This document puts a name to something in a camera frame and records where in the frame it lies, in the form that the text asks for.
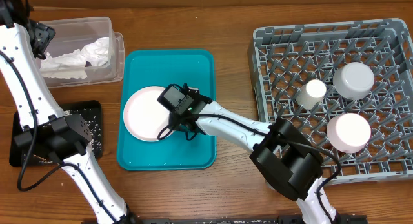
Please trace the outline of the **white napkin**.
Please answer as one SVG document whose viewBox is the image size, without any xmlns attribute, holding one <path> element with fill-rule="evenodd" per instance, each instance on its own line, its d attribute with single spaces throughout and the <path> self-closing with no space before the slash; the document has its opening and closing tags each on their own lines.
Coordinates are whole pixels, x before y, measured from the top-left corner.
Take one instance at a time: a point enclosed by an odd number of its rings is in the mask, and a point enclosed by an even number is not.
<svg viewBox="0 0 413 224">
<path fill-rule="evenodd" d="M 81 54 L 92 66 L 103 66 L 109 60 L 109 46 L 109 37 L 102 37 L 85 45 L 81 49 Z"/>
<path fill-rule="evenodd" d="M 86 79 L 86 60 L 80 49 L 72 53 L 52 57 L 46 53 L 46 59 L 41 61 L 40 71 L 44 77 L 55 79 Z"/>
</svg>

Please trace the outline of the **large white plate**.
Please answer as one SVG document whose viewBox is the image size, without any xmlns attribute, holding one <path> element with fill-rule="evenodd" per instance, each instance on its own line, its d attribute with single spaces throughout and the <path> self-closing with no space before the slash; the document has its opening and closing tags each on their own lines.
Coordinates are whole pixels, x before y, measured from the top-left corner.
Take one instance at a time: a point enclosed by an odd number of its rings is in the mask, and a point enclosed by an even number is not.
<svg viewBox="0 0 413 224">
<path fill-rule="evenodd" d="M 170 112 L 157 101 L 164 87 L 150 86 L 135 92 L 123 109 L 126 129 L 141 141 L 155 142 L 168 125 Z"/>
</svg>

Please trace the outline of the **white cup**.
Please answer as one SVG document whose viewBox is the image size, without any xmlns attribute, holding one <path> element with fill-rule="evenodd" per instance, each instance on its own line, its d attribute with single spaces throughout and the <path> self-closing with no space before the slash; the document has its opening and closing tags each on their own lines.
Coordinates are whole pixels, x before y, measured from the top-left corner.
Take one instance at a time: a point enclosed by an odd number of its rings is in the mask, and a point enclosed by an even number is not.
<svg viewBox="0 0 413 224">
<path fill-rule="evenodd" d="M 326 92 L 326 84 L 318 79 L 313 79 L 300 88 L 296 101 L 304 109 L 311 110 L 317 103 L 322 102 Z"/>
</svg>

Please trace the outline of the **small white bowl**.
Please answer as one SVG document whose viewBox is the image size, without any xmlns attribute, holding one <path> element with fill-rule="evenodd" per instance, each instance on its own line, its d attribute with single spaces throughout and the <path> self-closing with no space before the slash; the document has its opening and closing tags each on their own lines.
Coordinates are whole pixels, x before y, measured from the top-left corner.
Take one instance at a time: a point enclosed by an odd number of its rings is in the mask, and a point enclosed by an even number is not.
<svg viewBox="0 0 413 224">
<path fill-rule="evenodd" d="M 340 152 L 359 152 L 371 137 L 371 127 L 359 114 L 346 113 L 333 117 L 327 125 L 327 138 Z"/>
</svg>

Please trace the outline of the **metal bowl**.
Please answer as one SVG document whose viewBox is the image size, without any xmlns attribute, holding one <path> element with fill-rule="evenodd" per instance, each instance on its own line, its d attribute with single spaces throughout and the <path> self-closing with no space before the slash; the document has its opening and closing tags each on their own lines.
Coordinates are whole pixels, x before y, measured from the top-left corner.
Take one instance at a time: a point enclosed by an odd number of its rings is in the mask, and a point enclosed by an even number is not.
<svg viewBox="0 0 413 224">
<path fill-rule="evenodd" d="M 336 92 L 343 98 L 350 100 L 360 100 L 367 97 L 374 81 L 372 69 L 359 62 L 342 66 L 333 76 Z"/>
</svg>

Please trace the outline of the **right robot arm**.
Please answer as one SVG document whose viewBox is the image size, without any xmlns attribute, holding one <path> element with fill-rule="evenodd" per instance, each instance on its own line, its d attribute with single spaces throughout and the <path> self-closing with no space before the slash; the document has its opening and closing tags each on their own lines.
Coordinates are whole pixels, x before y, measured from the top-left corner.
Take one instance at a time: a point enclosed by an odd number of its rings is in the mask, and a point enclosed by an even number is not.
<svg viewBox="0 0 413 224">
<path fill-rule="evenodd" d="M 171 111 L 176 128 L 220 137 L 248 151 L 269 186 L 298 204 L 304 223 L 341 222 L 324 191 L 334 179 L 323 178 L 321 168 L 326 156 L 335 159 L 331 153 L 312 146 L 286 119 L 254 121 L 226 110 L 196 88 L 183 85 L 176 90 L 179 97 Z"/>
</svg>

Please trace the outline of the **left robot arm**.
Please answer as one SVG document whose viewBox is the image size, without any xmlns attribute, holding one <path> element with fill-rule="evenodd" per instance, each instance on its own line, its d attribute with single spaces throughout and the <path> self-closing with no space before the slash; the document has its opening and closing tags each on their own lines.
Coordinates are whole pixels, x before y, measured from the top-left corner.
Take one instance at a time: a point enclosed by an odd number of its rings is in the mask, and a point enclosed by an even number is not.
<svg viewBox="0 0 413 224">
<path fill-rule="evenodd" d="M 45 59 L 45 50 L 55 30 L 30 19 L 28 0 L 1 0 L 1 73 L 14 99 L 22 133 L 14 138 L 26 149 L 17 188 L 26 192 L 22 180 L 29 159 L 40 147 L 56 163 L 56 172 L 64 170 L 90 204 L 98 223 L 138 223 L 137 216 L 112 188 L 92 152 L 92 136 L 83 117 L 67 116 L 51 95 L 36 59 Z"/>
</svg>

